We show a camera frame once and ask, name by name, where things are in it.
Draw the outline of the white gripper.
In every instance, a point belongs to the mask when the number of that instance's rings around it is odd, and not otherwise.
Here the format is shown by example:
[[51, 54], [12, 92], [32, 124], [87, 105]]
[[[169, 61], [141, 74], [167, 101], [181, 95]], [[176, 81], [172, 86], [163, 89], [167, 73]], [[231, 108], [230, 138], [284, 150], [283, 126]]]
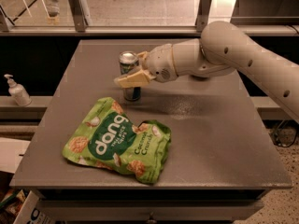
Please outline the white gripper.
[[124, 74], [114, 79], [114, 83], [121, 88], [128, 89], [143, 87], [155, 79], [165, 83], [176, 80], [176, 72], [173, 61], [173, 46], [165, 44], [154, 48], [150, 53], [142, 51], [137, 54], [139, 64], [148, 70], [139, 70], [130, 74]]

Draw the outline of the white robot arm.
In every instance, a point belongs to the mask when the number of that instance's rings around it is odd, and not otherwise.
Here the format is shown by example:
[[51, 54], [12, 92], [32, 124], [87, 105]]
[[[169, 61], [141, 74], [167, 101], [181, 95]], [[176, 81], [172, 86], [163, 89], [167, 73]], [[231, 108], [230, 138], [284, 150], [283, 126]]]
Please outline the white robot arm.
[[114, 79], [118, 86], [143, 87], [152, 80], [217, 77], [237, 70], [299, 121], [299, 65], [260, 46], [230, 22], [213, 21], [199, 38], [143, 51], [137, 59], [136, 68]]

